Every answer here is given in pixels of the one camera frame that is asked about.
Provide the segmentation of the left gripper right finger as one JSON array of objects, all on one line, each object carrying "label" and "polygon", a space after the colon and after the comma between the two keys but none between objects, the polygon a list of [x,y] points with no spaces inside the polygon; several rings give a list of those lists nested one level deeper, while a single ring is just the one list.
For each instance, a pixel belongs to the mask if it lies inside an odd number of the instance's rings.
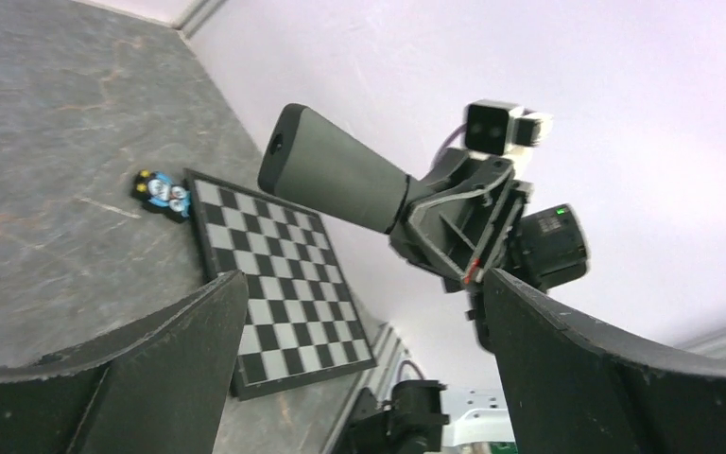
[{"label": "left gripper right finger", "polygon": [[726,359],[643,339],[504,271],[485,314],[522,453],[726,453]]}]

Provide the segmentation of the black remote back up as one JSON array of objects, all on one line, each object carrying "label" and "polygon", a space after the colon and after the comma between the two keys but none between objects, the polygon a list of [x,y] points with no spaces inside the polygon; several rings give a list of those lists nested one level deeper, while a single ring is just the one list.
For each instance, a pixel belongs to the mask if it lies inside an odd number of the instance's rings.
[{"label": "black remote back up", "polygon": [[286,105],[257,183],[267,194],[381,234],[430,189],[311,108]]}]

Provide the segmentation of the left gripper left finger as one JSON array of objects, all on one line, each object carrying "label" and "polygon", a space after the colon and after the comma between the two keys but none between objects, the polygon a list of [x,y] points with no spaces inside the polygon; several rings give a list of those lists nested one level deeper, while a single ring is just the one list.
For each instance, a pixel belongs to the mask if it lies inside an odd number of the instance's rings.
[{"label": "left gripper left finger", "polygon": [[219,276],[176,304],[0,367],[0,453],[209,453],[249,300]]}]

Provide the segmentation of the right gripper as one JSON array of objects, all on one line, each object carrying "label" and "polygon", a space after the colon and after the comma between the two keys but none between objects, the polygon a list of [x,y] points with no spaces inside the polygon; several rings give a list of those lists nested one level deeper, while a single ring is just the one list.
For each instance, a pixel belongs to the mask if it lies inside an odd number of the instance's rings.
[{"label": "right gripper", "polygon": [[589,251],[574,209],[559,204],[525,215],[506,156],[445,148],[424,187],[410,187],[391,247],[409,264],[441,278],[447,293],[466,290],[466,317],[487,333],[483,271],[501,269],[542,293],[583,277]]}]

